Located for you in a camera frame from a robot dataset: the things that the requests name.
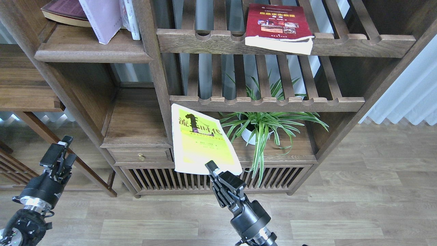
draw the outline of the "robotic arm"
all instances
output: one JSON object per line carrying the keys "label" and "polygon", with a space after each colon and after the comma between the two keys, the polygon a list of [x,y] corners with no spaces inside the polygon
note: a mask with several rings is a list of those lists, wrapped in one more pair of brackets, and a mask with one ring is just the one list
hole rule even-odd
{"label": "robotic arm", "polygon": [[5,229],[0,230],[0,246],[35,246],[52,228],[52,223],[46,223],[44,219],[55,214],[51,210],[71,177],[70,171],[77,156],[69,154],[66,158],[66,154],[72,141],[72,137],[64,136],[59,143],[52,144],[39,163],[44,172],[32,178],[21,194],[12,198],[24,208],[14,214]]}
{"label": "robotic arm", "polygon": [[234,214],[231,224],[241,237],[235,246],[243,243],[250,246],[277,246],[276,235],[267,228],[271,218],[258,201],[249,201],[243,192],[246,184],[231,172],[221,171],[213,161],[205,166],[219,205],[228,207]]}

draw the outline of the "wooden floor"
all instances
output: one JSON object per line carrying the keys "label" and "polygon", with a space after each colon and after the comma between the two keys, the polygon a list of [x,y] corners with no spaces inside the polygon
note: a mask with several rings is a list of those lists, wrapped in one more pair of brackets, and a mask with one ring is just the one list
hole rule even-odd
{"label": "wooden floor", "polygon": [[[88,146],[74,151],[104,168],[92,161],[96,156],[85,137],[73,144]],[[38,158],[45,151],[23,142],[23,148],[28,145],[35,148],[29,154]],[[249,198],[271,215],[268,228],[279,246],[434,246],[436,149],[437,127],[357,125],[294,195]],[[40,245],[233,246],[239,240],[229,223],[231,213],[213,195],[135,199],[121,185],[116,190],[117,198],[66,191],[48,219],[53,229]],[[0,191],[0,227],[22,208],[10,201],[18,194]]]}

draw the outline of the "spider plant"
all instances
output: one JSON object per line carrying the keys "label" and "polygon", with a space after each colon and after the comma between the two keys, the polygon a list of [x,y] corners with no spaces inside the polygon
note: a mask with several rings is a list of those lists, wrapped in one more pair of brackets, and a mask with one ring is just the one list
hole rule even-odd
{"label": "spider plant", "polygon": [[[234,83],[235,80],[226,74]],[[247,96],[252,100],[259,99],[260,85],[258,81],[251,77],[254,81],[257,91],[246,86]],[[299,81],[299,78],[292,80],[293,85]],[[284,100],[284,92],[282,91],[281,80],[277,80],[270,85],[270,91],[272,97],[276,97],[278,100]],[[295,94],[296,96],[305,97],[306,94]],[[288,154],[293,146],[293,137],[296,137],[295,133],[300,133],[299,129],[295,126],[304,126],[299,121],[315,122],[323,126],[328,130],[328,125],[319,119],[319,114],[316,112],[232,112],[224,115],[220,113],[223,118],[220,120],[222,127],[230,127],[227,132],[227,137],[233,142],[237,137],[240,137],[244,129],[249,125],[253,125],[249,140],[255,138],[255,151],[253,153],[252,167],[249,171],[252,171],[252,179],[255,178],[256,173],[259,170],[258,187],[261,185],[261,181],[264,174],[264,149],[267,144],[267,140],[270,138],[269,132],[274,134],[274,143],[279,146],[280,139],[278,131],[284,131],[290,139],[290,145],[286,147],[279,147],[280,149],[288,149]]]}

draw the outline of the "book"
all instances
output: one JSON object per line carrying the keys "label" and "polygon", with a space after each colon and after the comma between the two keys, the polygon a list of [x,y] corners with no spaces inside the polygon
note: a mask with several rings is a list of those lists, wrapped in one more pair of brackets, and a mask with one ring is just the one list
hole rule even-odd
{"label": "book", "polygon": [[119,0],[79,0],[101,44],[108,44],[122,26]]}
{"label": "book", "polygon": [[91,27],[79,0],[52,0],[41,8],[44,17],[59,23]]}
{"label": "book", "polygon": [[132,0],[120,0],[122,4],[121,15],[123,19],[127,19],[126,28],[132,33],[133,40],[141,40],[139,33],[138,22],[135,17],[134,6]]}
{"label": "book", "polygon": [[309,55],[312,38],[302,7],[249,5],[247,46]]}
{"label": "book", "polygon": [[222,171],[243,171],[218,119],[178,104],[172,104],[171,115],[176,172],[208,175],[205,164],[211,160]]}

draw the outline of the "white flower pot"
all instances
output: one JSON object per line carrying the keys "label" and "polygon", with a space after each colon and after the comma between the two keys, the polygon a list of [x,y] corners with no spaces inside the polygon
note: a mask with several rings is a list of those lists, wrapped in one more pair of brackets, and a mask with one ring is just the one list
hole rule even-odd
{"label": "white flower pot", "polygon": [[[270,139],[270,135],[273,133],[273,131],[269,132],[269,136],[268,139]],[[246,141],[247,143],[251,144],[251,145],[255,145],[256,141],[257,141],[257,135],[254,134],[252,136],[252,138],[249,141],[249,137],[252,134],[252,131],[248,130],[247,128],[244,129],[243,133],[241,133],[241,137],[243,138],[244,141]]]}

